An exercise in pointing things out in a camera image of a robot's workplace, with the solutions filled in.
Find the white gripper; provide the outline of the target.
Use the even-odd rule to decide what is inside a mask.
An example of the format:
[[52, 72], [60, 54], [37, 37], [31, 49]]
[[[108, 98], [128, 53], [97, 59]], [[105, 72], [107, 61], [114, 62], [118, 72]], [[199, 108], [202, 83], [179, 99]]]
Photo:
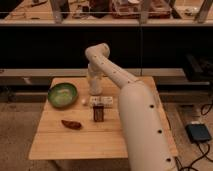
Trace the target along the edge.
[[88, 65], [88, 77], [102, 79], [103, 73], [92, 64]]

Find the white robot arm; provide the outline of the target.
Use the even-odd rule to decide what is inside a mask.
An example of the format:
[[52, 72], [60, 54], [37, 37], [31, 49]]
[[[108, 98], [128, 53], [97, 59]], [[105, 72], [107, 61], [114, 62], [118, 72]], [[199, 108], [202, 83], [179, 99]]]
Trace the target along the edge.
[[111, 62], [109, 55], [106, 43], [85, 50], [89, 60], [89, 93], [102, 93], [102, 73], [120, 88], [118, 111], [131, 171], [178, 171], [153, 91], [145, 82]]

